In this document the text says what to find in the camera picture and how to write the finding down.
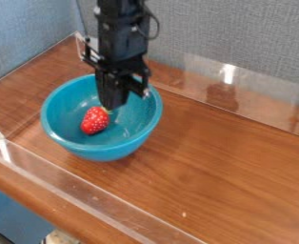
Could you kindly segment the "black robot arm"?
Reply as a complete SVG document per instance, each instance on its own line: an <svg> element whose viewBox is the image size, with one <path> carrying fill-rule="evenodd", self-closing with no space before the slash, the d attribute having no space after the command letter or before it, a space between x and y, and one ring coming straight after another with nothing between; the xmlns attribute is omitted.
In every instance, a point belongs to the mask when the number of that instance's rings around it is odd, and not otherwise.
<svg viewBox="0 0 299 244"><path fill-rule="evenodd" d="M126 103L130 92L149 93L150 71L144 61L149 47L149 10L144 0L97 0L97 49L84 41L82 61L94 68L102 107L110 111Z"/></svg>

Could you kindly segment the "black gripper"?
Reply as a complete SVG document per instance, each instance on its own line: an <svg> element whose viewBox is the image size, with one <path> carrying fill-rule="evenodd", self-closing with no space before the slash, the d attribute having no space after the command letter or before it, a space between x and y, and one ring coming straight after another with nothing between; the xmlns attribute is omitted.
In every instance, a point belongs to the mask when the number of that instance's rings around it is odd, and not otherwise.
<svg viewBox="0 0 299 244"><path fill-rule="evenodd" d="M85 55L81 60L94 68L96 87L101 106L112 111L134 93L149 93L150 71L144 61L146 37L132 30L105 31L97 38L97 61L90 59L90 36L85 36Z"/></svg>

